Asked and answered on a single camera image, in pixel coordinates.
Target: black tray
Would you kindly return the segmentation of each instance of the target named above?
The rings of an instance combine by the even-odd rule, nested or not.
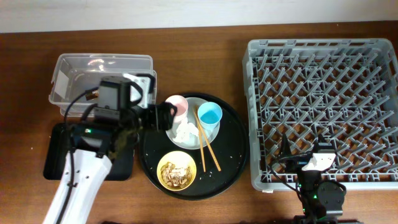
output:
[[[203,172],[200,150],[182,149],[176,146],[165,131],[146,131],[142,133],[139,160],[149,180],[166,194],[185,200],[201,200],[224,192],[239,179],[249,157],[248,133],[237,112],[223,100],[201,93],[191,93],[184,97],[198,97],[221,106],[223,117],[220,131],[211,147],[221,167],[218,172],[207,147],[204,147],[206,173]],[[183,151],[192,156],[197,164],[197,176],[185,190],[173,192],[165,189],[158,181],[156,168],[160,159],[171,151]]]
[[[62,177],[65,157],[68,152],[65,133],[63,123],[56,124],[52,130],[49,151],[43,171],[43,176],[47,180],[60,180]],[[112,169],[105,180],[127,180],[130,178],[133,161],[134,148],[128,147],[122,150],[118,158],[113,162]]]

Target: yellow bowl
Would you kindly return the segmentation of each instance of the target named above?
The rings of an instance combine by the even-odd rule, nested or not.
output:
[[[161,173],[161,168],[162,166],[166,165],[166,163],[171,162],[172,164],[175,164],[176,167],[186,167],[186,166],[190,166],[191,167],[191,172],[192,172],[192,178],[189,181],[189,184],[187,186],[185,186],[184,188],[181,189],[175,189],[173,187],[169,187],[162,178],[162,173]],[[187,187],[189,187],[192,182],[195,180],[195,177],[197,175],[197,165],[195,164],[195,161],[192,159],[192,157],[190,155],[188,155],[185,152],[182,151],[173,151],[173,152],[169,152],[166,155],[164,155],[163,158],[161,158],[161,160],[159,161],[158,165],[157,165],[157,179],[159,180],[159,182],[163,185],[163,187],[165,187],[167,190],[172,190],[172,191],[179,191],[179,190],[183,190],[186,189]]]

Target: food in bowl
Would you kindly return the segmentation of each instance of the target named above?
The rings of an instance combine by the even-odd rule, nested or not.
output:
[[[160,169],[162,180],[172,188],[181,189],[186,187],[192,179],[190,166],[176,167],[175,164],[167,162]]]

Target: white tissue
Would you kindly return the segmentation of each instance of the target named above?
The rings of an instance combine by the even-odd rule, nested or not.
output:
[[[199,135],[198,128],[193,123],[188,123],[188,119],[182,119],[181,123],[179,124],[177,130],[177,135],[173,138],[175,142],[186,142],[189,140],[189,134],[193,134],[194,136]]]

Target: white plate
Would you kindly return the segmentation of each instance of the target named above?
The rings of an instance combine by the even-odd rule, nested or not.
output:
[[[195,115],[193,114],[193,110],[195,108],[195,105],[200,106],[200,105],[206,103],[207,101],[202,98],[197,98],[197,97],[188,97],[187,101],[188,101],[188,114],[187,114],[188,122],[193,123],[197,127],[197,121],[195,119]],[[178,147],[181,147],[183,149],[199,149],[200,148],[199,138],[194,136],[193,134],[189,134],[190,135],[189,140],[186,142],[173,141],[173,138],[175,138],[175,136],[177,134],[176,130],[177,130],[179,124],[180,123],[174,123],[173,128],[166,131],[167,137],[169,137],[169,139],[174,144],[176,144]],[[219,130],[220,130],[220,124],[218,124],[211,131],[204,129],[206,136],[207,136],[207,140],[209,140],[209,143],[211,143],[216,138]],[[204,137],[202,137],[202,144],[203,144],[203,147],[207,146]]]

